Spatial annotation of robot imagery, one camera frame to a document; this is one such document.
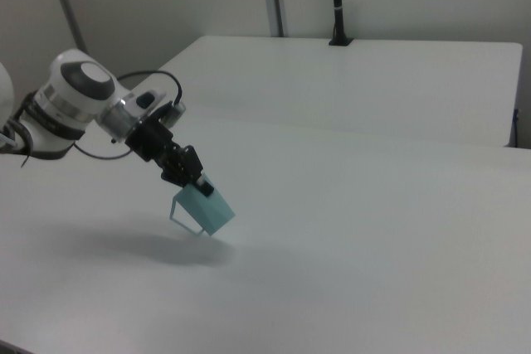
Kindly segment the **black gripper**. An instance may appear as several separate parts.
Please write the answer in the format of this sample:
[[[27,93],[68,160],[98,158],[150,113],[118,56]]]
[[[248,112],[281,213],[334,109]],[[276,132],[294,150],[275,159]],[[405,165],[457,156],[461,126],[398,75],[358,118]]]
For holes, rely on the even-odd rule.
[[[175,143],[173,133],[155,117],[136,127],[125,144],[145,162],[155,162],[164,181],[178,187],[194,184],[205,197],[214,192],[214,186],[202,177],[203,166],[195,148]]]

